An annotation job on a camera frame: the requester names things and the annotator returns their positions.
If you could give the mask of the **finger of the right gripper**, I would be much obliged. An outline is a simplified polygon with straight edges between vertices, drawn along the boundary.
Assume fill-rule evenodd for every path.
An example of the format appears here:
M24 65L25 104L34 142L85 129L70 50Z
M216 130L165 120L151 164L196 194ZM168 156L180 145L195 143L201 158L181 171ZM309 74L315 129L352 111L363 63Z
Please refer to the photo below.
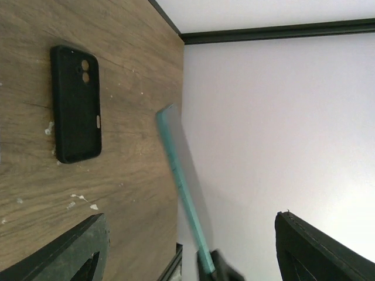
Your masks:
M200 281L245 281L244 276L226 262L218 249L211 251L210 255L216 270L212 274L207 274L204 272L203 264L200 260L199 254L197 253L197 270Z

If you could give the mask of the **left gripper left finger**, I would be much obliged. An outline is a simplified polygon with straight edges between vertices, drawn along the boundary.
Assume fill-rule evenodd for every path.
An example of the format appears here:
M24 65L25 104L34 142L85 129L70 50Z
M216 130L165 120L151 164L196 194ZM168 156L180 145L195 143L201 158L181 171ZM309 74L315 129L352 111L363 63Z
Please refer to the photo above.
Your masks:
M103 213L91 215L1 271L1 280L102 280L110 248Z

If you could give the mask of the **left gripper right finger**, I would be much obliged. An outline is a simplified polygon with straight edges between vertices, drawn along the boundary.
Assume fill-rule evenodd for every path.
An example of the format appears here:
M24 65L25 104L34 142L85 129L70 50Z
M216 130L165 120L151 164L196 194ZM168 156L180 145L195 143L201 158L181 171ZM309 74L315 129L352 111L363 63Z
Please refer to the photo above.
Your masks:
M295 214L275 218L282 280L374 280L374 263Z

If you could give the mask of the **black screen teal phone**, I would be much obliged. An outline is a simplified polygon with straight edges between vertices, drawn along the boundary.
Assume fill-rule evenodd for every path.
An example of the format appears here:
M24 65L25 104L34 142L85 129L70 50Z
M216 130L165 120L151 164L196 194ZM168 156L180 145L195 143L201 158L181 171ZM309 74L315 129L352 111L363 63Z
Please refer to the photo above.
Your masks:
M192 237L197 246L198 264L204 275L211 279L216 270L190 192L191 185L197 184L198 180L177 106L170 104L159 110L156 113L156 124Z

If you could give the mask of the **black phone case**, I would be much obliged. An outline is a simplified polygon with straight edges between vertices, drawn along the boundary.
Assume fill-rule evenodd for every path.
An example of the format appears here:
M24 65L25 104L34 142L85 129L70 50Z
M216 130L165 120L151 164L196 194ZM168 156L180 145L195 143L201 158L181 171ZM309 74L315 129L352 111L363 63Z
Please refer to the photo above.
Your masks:
M100 72L95 56L65 45L50 49L56 157L71 164L102 150Z

